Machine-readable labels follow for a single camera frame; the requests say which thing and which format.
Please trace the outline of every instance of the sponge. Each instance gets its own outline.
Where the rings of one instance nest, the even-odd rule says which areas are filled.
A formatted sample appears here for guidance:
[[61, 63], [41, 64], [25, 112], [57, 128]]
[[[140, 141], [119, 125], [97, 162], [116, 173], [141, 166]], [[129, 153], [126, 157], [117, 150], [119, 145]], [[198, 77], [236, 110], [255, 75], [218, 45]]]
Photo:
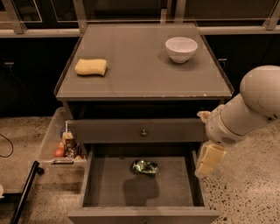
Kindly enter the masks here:
[[107, 68], [105, 59], [79, 59], [75, 72], [79, 75], [99, 74], [104, 76]]
[[209, 175], [226, 154], [225, 148], [218, 144], [209, 144], [202, 149], [205, 151], [201, 151], [199, 155], [195, 173], [197, 177]]

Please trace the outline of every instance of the concrete floor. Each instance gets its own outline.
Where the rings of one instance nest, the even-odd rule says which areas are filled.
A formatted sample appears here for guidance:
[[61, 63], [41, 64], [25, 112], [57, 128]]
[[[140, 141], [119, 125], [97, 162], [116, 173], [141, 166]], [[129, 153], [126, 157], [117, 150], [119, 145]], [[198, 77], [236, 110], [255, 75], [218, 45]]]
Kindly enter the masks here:
[[[51, 117], [0, 119], [0, 133], [14, 153], [0, 157], [0, 184], [6, 193], [21, 192]], [[280, 223], [280, 125], [256, 130], [227, 149], [218, 169], [203, 178], [211, 209], [220, 211], [213, 224]], [[0, 137], [0, 155], [11, 147]], [[36, 175], [20, 223], [72, 223], [67, 212], [78, 205], [83, 169], [44, 167]], [[12, 209], [0, 206], [0, 222], [10, 223]]]

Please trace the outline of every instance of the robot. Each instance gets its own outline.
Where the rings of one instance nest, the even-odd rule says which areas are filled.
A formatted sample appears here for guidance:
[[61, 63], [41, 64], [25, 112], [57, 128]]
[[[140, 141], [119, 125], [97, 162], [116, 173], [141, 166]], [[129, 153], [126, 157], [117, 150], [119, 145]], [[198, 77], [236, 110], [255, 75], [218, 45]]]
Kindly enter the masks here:
[[199, 151], [196, 176], [209, 175], [230, 147], [280, 118], [280, 66], [259, 66], [241, 80], [240, 93], [212, 112], [199, 112], [209, 141]]

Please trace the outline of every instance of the white bowl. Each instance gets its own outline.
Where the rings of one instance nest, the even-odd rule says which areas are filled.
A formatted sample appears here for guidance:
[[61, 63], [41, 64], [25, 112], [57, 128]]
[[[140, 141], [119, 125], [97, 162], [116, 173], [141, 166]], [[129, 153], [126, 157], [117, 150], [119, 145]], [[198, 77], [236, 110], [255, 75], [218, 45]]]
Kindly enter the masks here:
[[188, 61], [198, 49], [198, 44], [191, 38], [169, 38], [165, 42], [169, 57], [176, 63]]

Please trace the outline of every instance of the cabinet door handle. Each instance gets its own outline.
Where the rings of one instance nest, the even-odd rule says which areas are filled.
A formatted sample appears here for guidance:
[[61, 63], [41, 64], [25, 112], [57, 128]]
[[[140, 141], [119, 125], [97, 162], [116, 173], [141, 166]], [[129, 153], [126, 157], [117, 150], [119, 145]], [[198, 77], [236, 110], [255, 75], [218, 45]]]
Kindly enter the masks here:
[[141, 132], [141, 136], [142, 137], [147, 137], [148, 136], [148, 132], [145, 129], [143, 129], [142, 132]]

